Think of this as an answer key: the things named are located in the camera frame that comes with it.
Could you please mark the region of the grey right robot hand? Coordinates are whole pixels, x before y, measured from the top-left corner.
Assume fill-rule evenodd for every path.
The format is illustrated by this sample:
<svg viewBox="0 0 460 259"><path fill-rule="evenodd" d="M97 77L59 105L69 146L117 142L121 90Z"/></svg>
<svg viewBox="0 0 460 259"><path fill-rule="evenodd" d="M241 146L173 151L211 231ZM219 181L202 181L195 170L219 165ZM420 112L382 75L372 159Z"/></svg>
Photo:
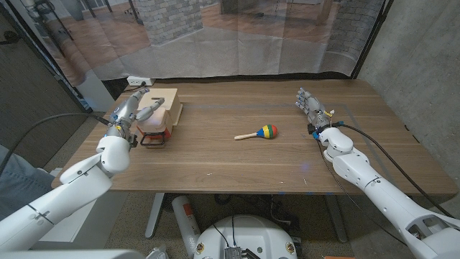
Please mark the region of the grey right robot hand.
<svg viewBox="0 0 460 259"><path fill-rule="evenodd" d="M300 88L296 95L295 105L299 107L308 118L308 133L320 134L332 125L332 113L327 112L325 106L310 92Z"/></svg>

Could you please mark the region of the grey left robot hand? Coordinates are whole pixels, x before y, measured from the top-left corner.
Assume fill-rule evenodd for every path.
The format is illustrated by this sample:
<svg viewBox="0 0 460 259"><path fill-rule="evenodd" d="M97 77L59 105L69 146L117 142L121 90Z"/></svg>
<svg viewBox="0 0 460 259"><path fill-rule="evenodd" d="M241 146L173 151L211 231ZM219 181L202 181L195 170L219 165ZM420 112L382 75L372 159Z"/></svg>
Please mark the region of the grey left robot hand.
<svg viewBox="0 0 460 259"><path fill-rule="evenodd" d="M165 99L159 98L153 105L138 111L142 97L149 91L148 88L138 90L115 108L109 117L109 126L105 137L115 136L128 140L131 135L130 128L134 121L143 122L149 119L154 111L164 104Z"/></svg>

